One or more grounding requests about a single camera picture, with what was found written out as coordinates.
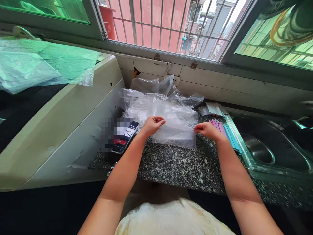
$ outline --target phone screen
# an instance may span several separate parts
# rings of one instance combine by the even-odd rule
[[[117,143],[114,145],[112,151],[116,153],[123,153],[125,148],[127,147],[129,141],[135,134],[135,131],[137,130],[139,123],[138,122],[131,122],[126,131],[124,132],[124,135],[121,136],[121,138],[117,141]]]

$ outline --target clothing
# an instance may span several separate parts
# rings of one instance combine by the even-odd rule
[[[198,204],[181,198],[162,205],[144,203],[131,210],[117,226],[115,235],[121,234],[234,233]]]

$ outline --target window frame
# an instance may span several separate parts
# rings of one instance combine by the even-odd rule
[[[242,21],[239,23],[236,32],[226,47],[224,54],[220,59],[220,63],[226,66],[274,75],[274,78],[271,81],[272,83],[281,84],[284,82],[284,79],[288,78],[290,80],[297,80],[298,82],[302,83],[309,83],[311,86],[313,86],[312,70],[251,56],[235,54],[236,49],[250,30],[251,26],[254,24],[260,12],[269,4],[269,1],[267,0],[266,3],[264,3],[265,1],[262,0],[255,1],[251,5],[251,8],[246,11]]]
[[[267,6],[269,0],[252,0],[250,2],[250,4],[247,6],[245,14],[242,16],[241,21],[238,24],[237,29],[229,40],[224,54],[221,57],[220,63],[195,56],[182,55],[129,43],[108,40],[107,35],[105,34],[106,32],[104,25],[103,23],[99,22],[99,20],[102,21],[102,16],[100,14],[99,6],[96,0],[83,0],[83,2],[89,4],[89,8],[86,8],[86,12],[90,22],[92,23],[92,19],[97,21],[97,27],[95,27],[95,31],[97,31],[95,34],[96,37],[88,37],[86,34],[82,35],[77,32],[69,34],[60,31],[53,31],[50,29],[36,28],[34,26],[24,26],[24,28],[29,30],[34,35],[44,34],[47,41],[59,43],[68,42],[78,46],[88,46],[90,48],[104,49],[107,51],[129,54],[149,59],[154,59],[156,53],[158,53],[163,61],[175,64],[191,66],[191,64],[196,61],[197,69],[205,69],[230,74],[233,76],[240,76],[263,82],[313,91],[313,79],[311,79],[313,77],[313,71],[283,65],[272,61],[234,54],[243,37],[255,22],[259,13]],[[9,25],[9,27],[5,28],[4,30],[12,31],[12,27],[15,24],[1,22],[0,25],[0,29],[5,28],[3,25]]]
[[[104,41],[106,31],[96,9],[99,6],[93,0],[82,2],[90,24],[0,8],[0,29],[12,31],[12,28],[18,25],[29,29],[34,35],[42,34],[55,40],[64,40],[68,35],[73,35]]]

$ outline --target stainless steel sink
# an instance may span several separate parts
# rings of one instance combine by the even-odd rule
[[[277,124],[278,118],[244,111],[228,110],[228,113],[226,121],[244,150],[243,159],[255,178],[278,182],[313,179],[311,160]]]

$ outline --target granite countertop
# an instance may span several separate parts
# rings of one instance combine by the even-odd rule
[[[221,117],[199,114],[199,123],[211,119],[225,123]],[[226,195],[215,142],[201,134],[197,134],[196,141],[196,149],[186,149],[152,143],[149,138],[142,154],[137,177],[157,183]],[[242,157],[238,157],[246,167]],[[99,150],[89,168],[104,170],[107,173],[111,165]],[[254,178],[252,180],[265,203],[313,210],[313,188]]]

